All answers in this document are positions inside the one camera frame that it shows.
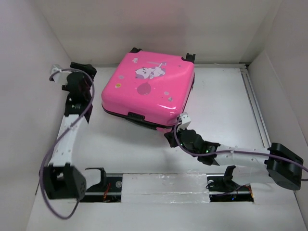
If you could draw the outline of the pink hard-shell suitcase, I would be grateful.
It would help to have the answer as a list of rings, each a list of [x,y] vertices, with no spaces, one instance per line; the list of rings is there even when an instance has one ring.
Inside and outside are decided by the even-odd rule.
[[[105,112],[152,128],[170,129],[194,85],[195,54],[128,52],[101,93]]]

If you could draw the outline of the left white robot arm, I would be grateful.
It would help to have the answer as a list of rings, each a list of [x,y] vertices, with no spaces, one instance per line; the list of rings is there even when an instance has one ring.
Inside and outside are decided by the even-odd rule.
[[[68,93],[59,141],[43,168],[44,189],[51,200],[82,200],[88,189],[102,191],[108,185],[104,168],[89,167],[80,171],[73,158],[90,121],[93,109],[90,89],[96,73],[92,65],[75,62],[67,71],[58,65],[51,69],[51,81],[60,83],[62,90]]]

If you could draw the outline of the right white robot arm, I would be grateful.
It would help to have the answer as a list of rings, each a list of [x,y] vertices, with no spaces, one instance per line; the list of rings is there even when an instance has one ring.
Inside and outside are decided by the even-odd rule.
[[[250,183],[276,183],[298,191],[301,188],[303,159],[280,143],[249,150],[203,140],[195,130],[179,129],[164,134],[170,147],[181,148],[207,166],[226,166],[221,184],[227,192]]]

